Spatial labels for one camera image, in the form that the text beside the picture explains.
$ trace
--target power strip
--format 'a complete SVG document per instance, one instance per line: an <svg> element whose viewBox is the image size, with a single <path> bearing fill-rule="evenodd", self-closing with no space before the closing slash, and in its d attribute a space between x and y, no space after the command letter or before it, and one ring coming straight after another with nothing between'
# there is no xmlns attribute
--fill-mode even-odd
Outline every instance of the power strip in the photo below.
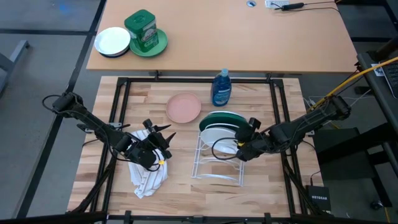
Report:
<svg viewBox="0 0 398 224"><path fill-rule="evenodd" d="M276 5L280 6L280 7L282 7L282 6L284 6L284 5L290 4L290 1L289 1L289 0L288 0L288 1L266 0L266 7L269 7L269 8L278 8L278 6L276 6L276 5L274 5L274 4L271 4L271 3L274 3L274 4L276 4Z"/></svg>

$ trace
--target green plate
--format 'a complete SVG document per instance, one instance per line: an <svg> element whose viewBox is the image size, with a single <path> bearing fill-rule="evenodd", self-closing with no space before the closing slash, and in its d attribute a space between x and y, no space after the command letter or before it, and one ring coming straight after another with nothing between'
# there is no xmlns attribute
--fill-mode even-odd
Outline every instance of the green plate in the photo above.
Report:
<svg viewBox="0 0 398 224"><path fill-rule="evenodd" d="M209 124L226 123L233 124L240 128L250 128L250 124L242 117L235 114L215 113L209 114L206 118L200 121L199 129L203 131Z"/></svg>
<svg viewBox="0 0 398 224"><path fill-rule="evenodd" d="M133 51L136 55L141 56L141 57L153 57L156 56L166 48L167 46L167 36L166 33L163 32L161 29L157 29L157 37L159 38L159 43L152 49L150 49L148 52L142 52L140 49L138 49L135 45L135 43L130 40L130 50Z"/></svg>

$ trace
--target dish rack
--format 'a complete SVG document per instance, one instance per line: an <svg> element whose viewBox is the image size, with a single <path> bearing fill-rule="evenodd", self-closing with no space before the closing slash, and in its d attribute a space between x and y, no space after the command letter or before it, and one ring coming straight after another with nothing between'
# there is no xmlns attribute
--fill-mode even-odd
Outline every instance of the dish rack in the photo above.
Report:
<svg viewBox="0 0 398 224"><path fill-rule="evenodd" d="M231 181L233 181L234 184L242 187L245 162L239 160L238 158L230 159L227 161L222 161L222 160L216 159L211 154L211 146L213 145L213 143L202 141L200 136L201 136L201 131L199 131L199 133L198 133L197 148L195 150L195 157L193 160L192 178L197 178L197 179L221 178L221 179L231 180ZM202 156L201 153L203 153L203 152L208 152L209 156L208 157ZM198 170L200 170L200 166L210 163L210 162L222 162L222 163L231 165L233 167L233 169L236 170L236 173L238 174L238 178L230 177L228 175L219 175L219 174L198 174Z"/></svg>

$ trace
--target gray floor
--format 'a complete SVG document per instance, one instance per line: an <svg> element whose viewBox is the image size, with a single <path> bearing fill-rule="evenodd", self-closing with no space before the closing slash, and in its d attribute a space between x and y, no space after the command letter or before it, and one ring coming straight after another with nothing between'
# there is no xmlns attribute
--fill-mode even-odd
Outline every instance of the gray floor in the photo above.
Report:
<svg viewBox="0 0 398 224"><path fill-rule="evenodd" d="M88 30L100 0L0 0L0 29ZM397 0L390 0L398 12ZM351 36L393 37L394 26L381 7L339 6ZM41 106L41 99L59 94L67 86L85 37L59 35L0 34L0 52L10 55L19 40L27 39L31 48L23 54L7 88L0 97L0 219L11 218L24 192L32 168L42 150L54 115ZM358 52L376 49L380 44L355 43ZM74 92L92 109L102 75L145 75L142 72L91 72L86 60ZM166 73L165 75L214 75L212 73ZM300 79L304 97L323 96L345 75L288 75ZM364 81L357 85L366 85ZM345 97L358 97L353 89ZM349 119L335 122L342 128L366 131L385 122L374 98L359 100ZM55 141L29 216L65 212L77 170L85 135L76 121L64 119ZM398 222L397 177L389 164L377 167L395 208L389 209ZM328 180L333 213L339 217L385 221L383 210L374 211L369 202L377 198L370 179Z"/></svg>

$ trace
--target bottle cap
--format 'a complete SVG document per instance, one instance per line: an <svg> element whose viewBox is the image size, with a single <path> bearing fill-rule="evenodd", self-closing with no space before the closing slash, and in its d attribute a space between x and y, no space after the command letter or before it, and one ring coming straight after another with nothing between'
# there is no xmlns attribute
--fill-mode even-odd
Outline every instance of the bottle cap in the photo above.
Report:
<svg viewBox="0 0 398 224"><path fill-rule="evenodd" d="M221 69L221 76L223 77L228 76L228 69L226 68Z"/></svg>

